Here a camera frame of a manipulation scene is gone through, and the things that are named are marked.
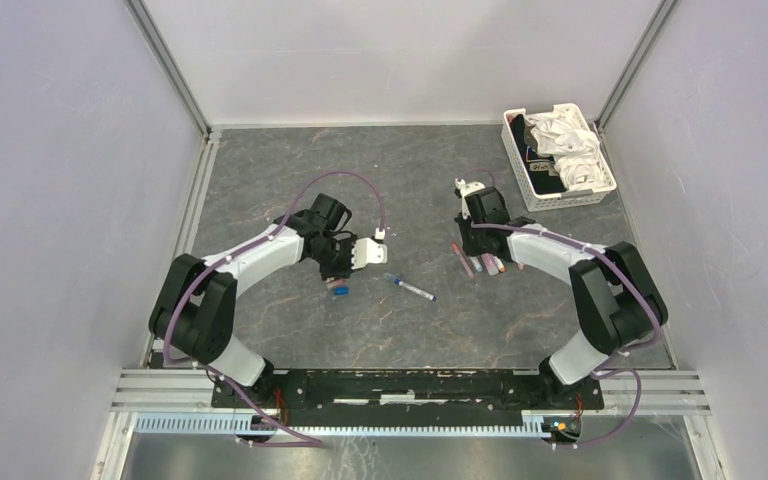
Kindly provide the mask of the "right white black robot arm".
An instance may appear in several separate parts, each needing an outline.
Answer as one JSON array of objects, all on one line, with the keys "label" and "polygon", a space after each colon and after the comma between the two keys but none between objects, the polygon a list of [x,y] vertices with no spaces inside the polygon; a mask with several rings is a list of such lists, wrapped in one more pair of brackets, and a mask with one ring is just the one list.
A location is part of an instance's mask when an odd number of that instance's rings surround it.
[{"label": "right white black robot arm", "polygon": [[586,243],[513,218],[500,191],[481,182],[460,179],[455,194],[466,255],[532,267],[571,289],[578,330],[543,362],[537,392],[545,405],[566,406],[577,396],[577,382],[598,377],[617,356],[660,341],[668,311],[634,245]]}]

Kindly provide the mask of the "red thin pen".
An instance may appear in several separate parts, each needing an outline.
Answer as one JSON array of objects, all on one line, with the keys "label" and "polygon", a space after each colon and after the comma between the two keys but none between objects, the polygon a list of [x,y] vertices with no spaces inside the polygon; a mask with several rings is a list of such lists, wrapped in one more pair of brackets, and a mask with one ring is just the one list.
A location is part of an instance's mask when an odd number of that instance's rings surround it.
[{"label": "red thin pen", "polygon": [[466,258],[462,250],[458,247],[458,245],[454,242],[451,243],[451,247],[455,255],[457,256],[458,260],[460,261],[463,269],[465,270],[467,276],[472,279],[475,277],[474,271],[471,267],[470,261]]}]

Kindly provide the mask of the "pink highlighter pen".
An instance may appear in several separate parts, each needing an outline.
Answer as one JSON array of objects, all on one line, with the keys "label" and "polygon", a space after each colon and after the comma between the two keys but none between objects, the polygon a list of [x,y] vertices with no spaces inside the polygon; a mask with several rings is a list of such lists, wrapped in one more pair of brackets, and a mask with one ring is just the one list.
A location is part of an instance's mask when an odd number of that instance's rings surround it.
[{"label": "pink highlighter pen", "polygon": [[498,268],[498,265],[494,259],[493,255],[490,254],[483,254],[481,256],[482,262],[484,264],[485,270],[488,272],[490,276],[495,276],[500,273],[500,270]]}]

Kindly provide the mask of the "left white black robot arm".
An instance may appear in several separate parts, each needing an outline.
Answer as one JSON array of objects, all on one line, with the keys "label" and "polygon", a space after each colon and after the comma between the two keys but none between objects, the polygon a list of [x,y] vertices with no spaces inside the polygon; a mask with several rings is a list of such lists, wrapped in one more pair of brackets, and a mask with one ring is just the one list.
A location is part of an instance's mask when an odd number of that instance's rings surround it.
[{"label": "left white black robot arm", "polygon": [[176,257],[148,320],[168,346],[236,382],[235,392],[250,407],[274,394],[271,362],[234,333],[238,299],[267,276],[311,259],[325,279],[349,277],[358,237],[347,230],[351,210],[325,194],[287,219],[277,219],[259,236],[220,254]]}]

